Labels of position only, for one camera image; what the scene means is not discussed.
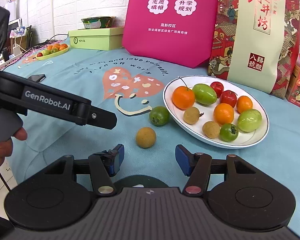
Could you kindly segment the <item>person's left hand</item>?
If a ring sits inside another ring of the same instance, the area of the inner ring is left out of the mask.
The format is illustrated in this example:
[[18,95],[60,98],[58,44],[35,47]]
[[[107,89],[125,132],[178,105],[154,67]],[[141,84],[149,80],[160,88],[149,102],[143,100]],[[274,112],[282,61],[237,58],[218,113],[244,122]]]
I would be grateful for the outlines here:
[[[13,137],[20,141],[24,141],[27,139],[27,132],[22,127],[18,129]],[[9,138],[7,141],[0,142],[0,166],[4,163],[6,157],[10,157],[13,152],[13,142],[12,139]]]

